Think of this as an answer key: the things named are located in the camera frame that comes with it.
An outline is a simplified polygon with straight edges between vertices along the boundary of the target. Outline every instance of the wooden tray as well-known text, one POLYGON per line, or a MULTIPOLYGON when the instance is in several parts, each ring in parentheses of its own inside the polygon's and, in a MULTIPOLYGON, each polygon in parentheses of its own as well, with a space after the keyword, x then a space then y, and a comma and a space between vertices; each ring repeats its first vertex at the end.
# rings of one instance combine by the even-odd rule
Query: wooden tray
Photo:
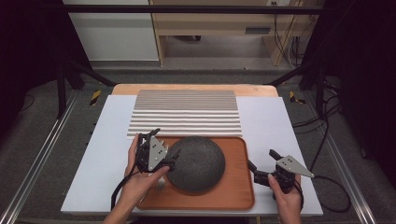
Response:
MULTIPOLYGON (((182 136, 157 136, 172 146, 182 136)), ((189 193, 177 189, 166 178, 165 188, 156 191, 151 187, 139 209, 170 210, 248 210, 254 204, 254 193, 246 143, 239 137, 209 137, 221 148, 226 165, 220 182, 210 191, 189 193)))

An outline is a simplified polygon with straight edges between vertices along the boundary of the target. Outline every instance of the striped board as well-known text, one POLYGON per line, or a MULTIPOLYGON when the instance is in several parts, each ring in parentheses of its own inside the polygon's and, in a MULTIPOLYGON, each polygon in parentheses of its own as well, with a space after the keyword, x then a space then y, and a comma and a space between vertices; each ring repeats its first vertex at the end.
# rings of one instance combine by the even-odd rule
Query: striped board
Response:
POLYGON ((160 135, 242 136, 233 91, 140 91, 127 137, 157 128, 160 135))

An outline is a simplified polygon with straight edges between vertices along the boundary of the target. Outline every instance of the white tabletop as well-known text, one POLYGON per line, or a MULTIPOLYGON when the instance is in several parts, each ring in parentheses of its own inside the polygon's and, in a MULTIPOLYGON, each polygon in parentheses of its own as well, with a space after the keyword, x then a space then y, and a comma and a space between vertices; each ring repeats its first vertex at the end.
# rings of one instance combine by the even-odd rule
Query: white tabletop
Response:
MULTIPOLYGON (((104 215, 110 211, 111 194, 123 178, 131 139, 126 137, 136 95, 109 95, 92 138, 64 200, 61 211, 73 215, 104 215)), ((291 155, 304 165, 304 159, 280 97, 237 96, 243 138, 249 159, 264 172, 275 170, 269 156, 274 149, 281 156, 291 155)), ((303 216, 321 216, 312 181, 302 177, 303 216)), ((273 192, 254 184, 255 204, 247 211, 219 210, 139 210, 139 216, 270 216, 276 215, 273 192)))

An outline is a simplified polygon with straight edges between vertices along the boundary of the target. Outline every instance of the human hand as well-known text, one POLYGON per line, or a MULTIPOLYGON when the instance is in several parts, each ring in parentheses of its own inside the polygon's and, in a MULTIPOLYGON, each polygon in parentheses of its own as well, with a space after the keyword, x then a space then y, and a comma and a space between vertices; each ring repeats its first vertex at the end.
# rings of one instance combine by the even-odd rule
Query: human hand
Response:
MULTIPOLYGON (((137 146, 138 134, 134 137, 134 141, 128 150, 128 165, 125 168, 124 176, 131 173, 134 168, 134 159, 136 156, 136 146, 137 146)), ((157 172, 148 176, 148 174, 141 174, 137 167, 134 168, 134 172, 131 178, 122 187, 120 198, 117 201, 114 208, 106 217, 104 223, 122 223, 124 224, 128 216, 132 213, 132 210, 141 201, 141 199, 146 195, 149 188, 165 175, 169 170, 169 166, 164 166, 157 172)))
MULTIPOLYGON (((296 175, 295 180, 301 184, 301 176, 296 175)), ((282 224, 299 224, 301 223, 301 196, 296 188, 293 188, 288 194, 283 193, 276 179, 269 174, 268 181, 276 197, 277 212, 279 213, 282 224)))

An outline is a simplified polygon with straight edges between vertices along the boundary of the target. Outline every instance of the gray floor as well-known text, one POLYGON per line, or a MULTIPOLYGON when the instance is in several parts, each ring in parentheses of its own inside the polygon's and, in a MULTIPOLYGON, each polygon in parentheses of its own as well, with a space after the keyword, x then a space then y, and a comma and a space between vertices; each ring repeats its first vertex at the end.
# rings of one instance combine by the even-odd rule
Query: gray floor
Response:
MULTIPOLYGON (((259 38, 203 36, 201 42, 196 42, 188 36, 175 37, 170 42, 165 62, 164 67, 141 63, 137 67, 115 69, 115 67, 99 66, 96 68, 98 73, 120 83, 249 83, 258 85, 272 81, 290 70, 287 64, 279 67, 269 65, 268 53, 259 38)), ((106 96, 111 93, 111 88, 99 84, 96 80, 86 76, 84 79, 87 84, 83 91, 74 91, 78 95, 76 104, 21 208, 17 223, 77 223, 103 219, 103 217, 72 217, 60 212, 64 192, 73 180, 106 96), (102 94, 96 105, 89 105, 92 94, 96 90, 101 90, 102 94)), ((309 100, 307 98, 312 95, 310 91, 299 90, 296 84, 298 80, 299 78, 296 77, 277 87, 279 95, 284 98, 291 123, 308 120, 315 116, 309 104, 290 101, 290 91, 294 91, 297 99, 309 100)), ((330 82, 337 85, 336 78, 330 79, 330 82)), ((326 97, 331 95, 331 92, 326 91, 326 97)), ((0 191, 1 211, 5 211, 12 200, 56 121, 55 82, 30 90, 25 103, 29 105, 33 99, 35 99, 34 103, 19 114, 9 134, 0 142, 0 179, 3 183, 0 191)), ((309 127, 295 129, 306 164, 311 164, 323 134, 320 129, 310 133, 303 132, 317 125, 314 123, 309 127)), ((361 157, 360 146, 342 114, 336 113, 330 118, 330 133, 347 161, 347 166, 376 222, 396 223, 395 189, 383 176, 375 161, 361 157)), ((339 171, 330 155, 331 151, 331 146, 325 144, 318 157, 314 173, 333 178, 341 183, 339 171)), ((322 203, 338 209, 346 206, 347 200, 343 191, 334 184, 314 180, 314 185, 322 203)), ((341 214, 324 209, 323 217, 304 217, 304 223, 361 223, 357 208, 358 206, 351 207, 341 214)), ((263 217, 262 223, 277 223, 277 219, 263 217)))

